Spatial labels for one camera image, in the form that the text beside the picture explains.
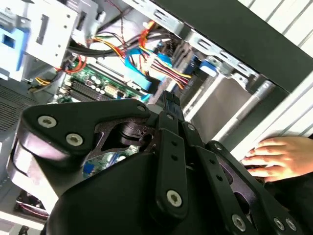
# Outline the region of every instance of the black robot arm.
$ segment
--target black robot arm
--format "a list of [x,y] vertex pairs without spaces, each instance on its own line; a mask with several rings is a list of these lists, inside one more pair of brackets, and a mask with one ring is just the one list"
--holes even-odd
[[[201,141],[177,97],[163,99],[159,114],[133,99],[23,112],[7,170],[51,212],[47,235],[302,234],[227,149]],[[82,180],[87,159],[130,145],[139,152]]]

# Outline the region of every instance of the red wire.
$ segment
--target red wire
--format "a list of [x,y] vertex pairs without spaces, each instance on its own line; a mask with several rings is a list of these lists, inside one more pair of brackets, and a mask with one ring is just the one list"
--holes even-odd
[[[113,3],[111,0],[106,0],[110,5],[114,6],[119,12],[120,14],[122,14],[122,10],[115,4]],[[125,45],[125,40],[124,40],[124,25],[123,25],[123,17],[121,18],[121,35],[122,35],[122,41],[123,41],[123,45]]]

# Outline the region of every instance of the metal bracket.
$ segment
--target metal bracket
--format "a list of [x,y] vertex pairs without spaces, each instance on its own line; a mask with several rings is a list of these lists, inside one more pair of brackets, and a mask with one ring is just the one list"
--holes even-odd
[[178,135],[178,120],[163,111],[157,123],[159,147],[156,193],[151,214],[162,225],[176,224],[188,213],[184,140]]

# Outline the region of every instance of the yellow wire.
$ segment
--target yellow wire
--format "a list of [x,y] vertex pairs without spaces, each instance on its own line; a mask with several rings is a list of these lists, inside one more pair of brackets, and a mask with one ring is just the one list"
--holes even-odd
[[47,84],[47,85],[50,84],[49,81],[43,80],[43,79],[41,79],[41,78],[39,78],[39,77],[37,77],[37,81],[38,81],[38,80],[39,80],[40,82],[44,83],[44,84]]
[[[156,69],[154,69],[154,68],[152,68],[152,69],[155,70],[155,71],[157,71],[157,72],[160,72],[160,73],[164,74],[164,75],[167,76],[167,77],[172,78],[171,76],[169,76],[168,74],[166,74],[166,73],[164,73],[164,72],[161,72],[161,71],[156,70]],[[182,86],[182,84],[181,84],[179,81],[175,80],[174,78],[172,78],[172,79],[177,83],[177,85],[179,86],[179,88],[181,88],[182,90],[184,89],[184,87]]]
[[[143,48],[142,46],[139,46],[140,49],[142,49],[143,51],[147,52],[148,54],[151,54],[152,52],[148,51],[146,48]],[[156,59],[166,68],[168,68],[169,70],[171,70],[172,72],[178,74],[181,77],[185,77],[185,78],[191,78],[191,76],[180,73],[178,71],[176,71],[175,69],[173,69],[172,67],[168,66],[164,61],[162,61],[161,59],[159,59],[158,57],[156,57]]]
[[98,42],[104,43],[105,45],[107,45],[108,47],[110,47],[112,50],[114,50],[114,52],[115,52],[119,57],[122,57],[122,58],[123,58],[123,56],[115,49],[115,46],[112,45],[111,43],[108,43],[108,42],[106,42],[106,41],[103,41],[103,40],[101,40],[101,39],[99,39],[99,38],[97,38],[97,37],[95,38],[95,40],[98,41]]
[[42,80],[42,79],[39,78],[39,77],[36,77],[36,81],[37,81],[39,84],[41,84],[42,86],[47,86],[47,85],[50,84],[50,82],[44,81],[44,80]]

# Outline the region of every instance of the wire bundle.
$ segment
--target wire bundle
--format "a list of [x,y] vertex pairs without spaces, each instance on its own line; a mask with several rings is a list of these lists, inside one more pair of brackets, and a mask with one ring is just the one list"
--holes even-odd
[[[188,79],[191,78],[191,76],[176,71],[175,69],[170,67],[168,64],[166,64],[164,61],[162,61],[155,53],[153,53],[153,52],[151,52],[145,48],[145,44],[147,42],[147,35],[150,33],[150,31],[152,30],[154,25],[155,25],[155,22],[150,21],[147,25],[147,29],[142,31],[142,33],[139,37],[139,49],[142,50],[143,53],[145,53],[149,57],[154,55],[155,60],[153,61],[151,68],[153,68],[154,70],[170,77],[171,79],[173,79],[177,83],[179,88],[183,89],[184,86],[188,84]],[[141,54],[141,56],[144,58],[145,61],[147,61],[147,58],[145,57],[144,54]],[[141,67],[142,67],[141,61],[139,61],[139,66],[140,66],[140,70],[141,70]]]

